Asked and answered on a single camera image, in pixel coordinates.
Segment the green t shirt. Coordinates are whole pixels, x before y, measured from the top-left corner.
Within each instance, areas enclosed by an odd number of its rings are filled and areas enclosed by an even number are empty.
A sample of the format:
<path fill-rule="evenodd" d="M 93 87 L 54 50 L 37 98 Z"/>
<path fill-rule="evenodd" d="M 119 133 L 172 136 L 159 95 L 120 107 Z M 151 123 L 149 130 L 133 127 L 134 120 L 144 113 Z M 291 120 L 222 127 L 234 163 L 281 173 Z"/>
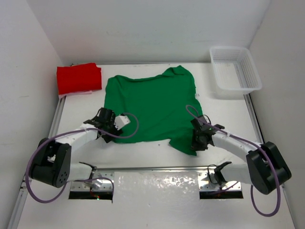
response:
<path fill-rule="evenodd" d="M 108 79 L 104 107 L 117 115 L 131 113 L 130 124 L 123 134 L 133 137 L 115 139 L 116 143 L 151 142 L 168 139 L 170 146 L 185 154 L 196 156 L 191 149 L 192 116 L 186 106 L 194 107 L 192 113 L 202 115 L 196 99 L 193 75 L 184 67 L 170 67 L 155 77 L 131 79 L 116 75 Z"/>

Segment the red t shirt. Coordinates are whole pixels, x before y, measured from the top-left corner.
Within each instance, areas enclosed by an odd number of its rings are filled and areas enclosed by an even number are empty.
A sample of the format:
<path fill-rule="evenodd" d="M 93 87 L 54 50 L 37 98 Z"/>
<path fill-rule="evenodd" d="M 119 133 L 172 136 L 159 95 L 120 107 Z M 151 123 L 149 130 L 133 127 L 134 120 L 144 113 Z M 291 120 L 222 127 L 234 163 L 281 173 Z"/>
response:
<path fill-rule="evenodd" d="M 102 89 L 102 69 L 95 63 L 57 67 L 59 95 Z"/>

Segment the pink t shirt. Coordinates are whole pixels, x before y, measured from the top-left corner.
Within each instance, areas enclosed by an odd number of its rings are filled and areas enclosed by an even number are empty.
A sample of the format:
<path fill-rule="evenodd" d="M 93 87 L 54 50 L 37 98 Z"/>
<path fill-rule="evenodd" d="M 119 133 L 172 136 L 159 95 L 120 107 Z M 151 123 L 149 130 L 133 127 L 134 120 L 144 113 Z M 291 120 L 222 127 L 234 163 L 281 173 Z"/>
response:
<path fill-rule="evenodd" d="M 59 99 L 64 98 L 65 96 L 73 96 L 73 95 L 83 95 L 83 94 L 92 94 L 93 91 L 83 91 L 83 92 L 73 92 L 67 94 L 60 94 Z"/>

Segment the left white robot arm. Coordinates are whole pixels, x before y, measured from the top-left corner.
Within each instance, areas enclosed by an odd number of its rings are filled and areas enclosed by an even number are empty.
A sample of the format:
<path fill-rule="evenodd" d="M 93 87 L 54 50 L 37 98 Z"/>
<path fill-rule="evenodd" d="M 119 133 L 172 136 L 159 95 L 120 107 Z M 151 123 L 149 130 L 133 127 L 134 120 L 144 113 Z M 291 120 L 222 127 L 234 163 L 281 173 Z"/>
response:
<path fill-rule="evenodd" d="M 90 179 L 96 167 L 84 162 L 72 163 L 72 153 L 99 137 L 106 143 L 112 141 L 129 123 L 127 116 L 116 116 L 114 111 L 101 108 L 94 118 L 84 121 L 70 134 L 41 140 L 39 145 L 43 147 L 38 147 L 30 163 L 29 177 L 57 188 L 69 181 Z"/>

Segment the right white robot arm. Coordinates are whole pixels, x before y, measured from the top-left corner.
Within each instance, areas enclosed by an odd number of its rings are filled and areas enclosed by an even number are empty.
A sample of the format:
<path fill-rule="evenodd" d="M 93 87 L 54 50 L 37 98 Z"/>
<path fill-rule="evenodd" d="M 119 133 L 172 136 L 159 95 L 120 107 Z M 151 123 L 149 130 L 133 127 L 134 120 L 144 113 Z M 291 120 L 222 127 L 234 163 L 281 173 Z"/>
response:
<path fill-rule="evenodd" d="M 224 149 L 244 161 L 235 165 L 225 161 L 217 165 L 210 181 L 219 186 L 228 181 L 253 185 L 260 193 L 269 194 L 288 181 L 292 173 L 277 146 L 272 142 L 256 143 L 225 132 L 224 126 L 207 123 L 204 116 L 191 121 L 191 148 L 204 151 L 209 145 Z"/>

